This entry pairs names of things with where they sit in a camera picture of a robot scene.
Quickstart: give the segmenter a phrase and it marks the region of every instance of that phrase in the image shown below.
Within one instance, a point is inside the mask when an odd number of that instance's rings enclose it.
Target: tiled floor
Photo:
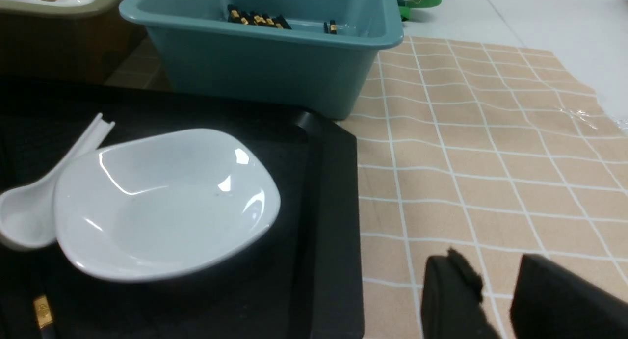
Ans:
[[[168,78],[161,68],[157,50],[146,37],[105,85],[123,88],[170,90]]]
[[[628,118],[627,0],[444,0],[413,11],[406,34],[547,49]]]

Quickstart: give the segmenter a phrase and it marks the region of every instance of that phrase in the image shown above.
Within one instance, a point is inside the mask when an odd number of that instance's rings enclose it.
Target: white ceramic spoon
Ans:
[[[52,197],[56,180],[72,160],[96,150],[114,127],[99,113],[63,159],[43,178],[0,195],[0,241],[14,250],[33,250],[56,240]]]

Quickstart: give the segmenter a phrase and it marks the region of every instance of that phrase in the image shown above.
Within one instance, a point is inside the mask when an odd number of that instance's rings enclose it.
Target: beige checkered tablecloth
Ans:
[[[524,253],[628,299],[628,138],[548,51],[406,37],[352,115],[366,337],[420,337],[428,256],[454,247],[513,338]]]

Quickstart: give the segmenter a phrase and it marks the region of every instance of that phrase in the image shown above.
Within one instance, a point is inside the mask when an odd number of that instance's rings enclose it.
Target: spoon handle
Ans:
[[[68,151],[66,156],[59,163],[64,164],[67,160],[72,160],[85,153],[92,152],[100,146],[105,140],[107,134],[116,125],[116,122],[107,123],[103,121],[103,114],[99,113],[92,123],[85,129],[83,134],[78,138],[74,146]]]

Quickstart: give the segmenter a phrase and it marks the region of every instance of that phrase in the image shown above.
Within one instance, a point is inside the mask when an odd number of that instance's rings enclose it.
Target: square bowl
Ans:
[[[64,254],[124,283],[190,274],[244,249],[273,225],[280,194],[233,136],[192,129],[77,158],[54,190]]]

